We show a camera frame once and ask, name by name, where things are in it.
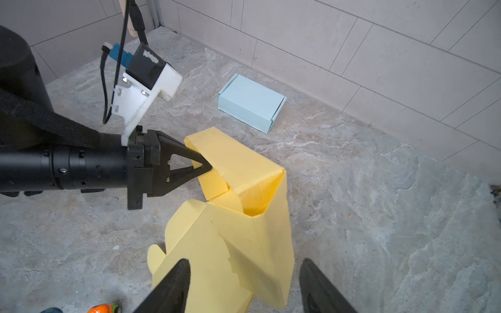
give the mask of light blue box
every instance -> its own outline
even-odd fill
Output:
[[[219,91],[217,108],[267,134],[287,97],[240,74]]]

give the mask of marble floor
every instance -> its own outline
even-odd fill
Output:
[[[288,171],[289,303],[274,309],[254,299],[248,312],[302,312],[305,257],[359,313],[501,311],[501,230],[486,183],[189,38],[159,28],[148,40],[184,81],[171,102],[153,103],[143,127],[182,140],[215,126]],[[109,62],[110,86],[113,73]],[[234,73],[287,96],[269,134],[217,109]],[[56,112],[121,133],[120,119],[100,122],[97,60],[47,89]],[[192,198],[203,200],[196,180],[145,199],[140,211],[127,211],[124,189],[1,196],[0,312],[86,312],[108,301],[133,312],[151,288],[149,245],[163,241],[169,218]]]

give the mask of white wall tile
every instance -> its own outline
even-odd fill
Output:
[[[343,77],[441,120],[500,75],[373,25]]]
[[[501,100],[459,125],[457,129],[501,149]]]
[[[260,40],[253,68],[297,90],[343,110],[358,85]]]
[[[471,100],[457,108],[457,110],[445,117],[442,123],[457,127],[499,99],[501,99],[501,79],[498,79]]]
[[[431,45],[449,50],[496,2],[497,0],[469,0]]]
[[[336,73],[337,75],[343,74],[344,70],[351,61],[351,58],[355,55],[358,47],[362,44],[362,41],[369,32],[371,26],[371,22],[363,19],[356,20],[329,71]]]
[[[164,26],[177,31],[178,34],[181,33],[177,3],[172,0],[161,0],[160,12],[162,13]]]
[[[430,43],[468,0],[319,0]]]
[[[146,32],[149,32],[153,29],[149,7],[141,6],[140,10],[144,18]],[[52,71],[61,77],[99,58],[103,42],[108,41],[111,44],[120,42],[122,22],[122,15],[117,14],[35,45],[35,49]],[[126,36],[126,42],[133,39],[129,32],[126,33]]]
[[[188,7],[178,5],[181,33],[235,60],[252,66],[256,39],[213,20]]]
[[[15,0],[0,7],[0,24],[30,46],[106,18],[99,0]]]
[[[356,17],[310,0],[253,0],[243,5],[244,33],[329,69]]]
[[[117,13],[122,13],[122,9],[120,8],[120,1],[113,0],[113,3],[115,4],[115,9],[117,10]],[[147,4],[147,2],[146,0],[136,0],[136,4],[140,7]]]
[[[501,72],[501,2],[498,1],[449,51]]]
[[[37,50],[35,48],[30,47],[30,50],[32,51],[33,56],[35,57],[35,62],[37,63],[38,70],[40,71],[40,75],[42,76],[42,80],[44,81],[44,84],[48,84],[51,81],[54,81],[57,79],[56,75],[52,72],[52,70],[49,68],[49,66],[45,63],[44,59],[38,54]]]
[[[231,27],[240,30],[242,26],[243,0],[233,0],[231,3]]]
[[[178,3],[226,25],[231,19],[231,0],[177,0]]]
[[[440,160],[476,141],[364,87],[344,112]]]
[[[478,176],[492,185],[501,185],[501,150],[477,141],[466,149],[444,160],[450,166]]]
[[[101,4],[107,17],[112,17],[116,13],[120,13],[120,11],[117,11],[117,9],[115,8],[113,0],[101,0]]]

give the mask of orange object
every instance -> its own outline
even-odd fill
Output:
[[[114,303],[105,303],[93,307],[87,313],[118,313],[118,306]]]

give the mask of black cable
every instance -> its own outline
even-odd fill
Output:
[[[106,90],[106,81],[104,79],[104,66],[106,65],[106,59],[110,54],[110,48],[103,45],[101,47],[103,53],[101,54],[101,64],[99,65],[99,70],[101,71],[101,83],[103,84],[103,93],[104,93],[104,113],[103,113],[103,124],[105,124],[106,113],[108,112],[108,92]]]
[[[137,37],[139,37],[139,42],[148,45],[148,40],[146,39],[143,15],[141,10],[136,4],[135,0],[130,0],[130,11],[129,11],[130,21],[132,22],[132,27],[137,32]]]
[[[113,93],[111,94],[111,105],[113,105],[113,99],[115,98],[115,86],[118,84],[118,76],[120,74],[120,64],[122,62],[122,53],[124,52],[124,45],[125,45],[125,32],[127,31],[127,23],[129,22],[129,6],[130,6],[130,0],[125,1],[125,13],[124,13],[124,23],[122,26],[122,37],[120,38],[120,49],[118,50],[118,59],[117,59],[117,68],[115,70],[115,80],[113,81]],[[110,110],[108,111],[108,114],[106,114],[105,111],[105,116],[106,119],[103,120],[103,124],[106,124],[111,117],[111,110],[112,107],[110,106]]]

